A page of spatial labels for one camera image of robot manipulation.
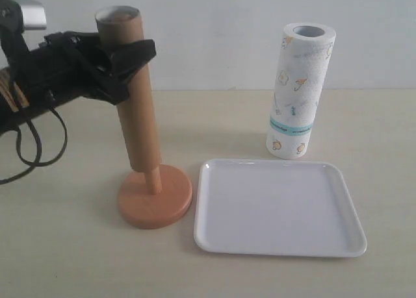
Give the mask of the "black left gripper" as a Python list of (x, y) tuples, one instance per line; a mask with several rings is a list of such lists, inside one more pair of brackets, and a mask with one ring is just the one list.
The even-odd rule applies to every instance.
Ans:
[(98, 67), (106, 64), (97, 32), (56, 32), (29, 50), (22, 35), (1, 34), (1, 48), (9, 71), (15, 71), (16, 90), (28, 101), (23, 112), (39, 116), (86, 97), (118, 105), (129, 98), (128, 86), (157, 52), (152, 39), (109, 48), (109, 76)]

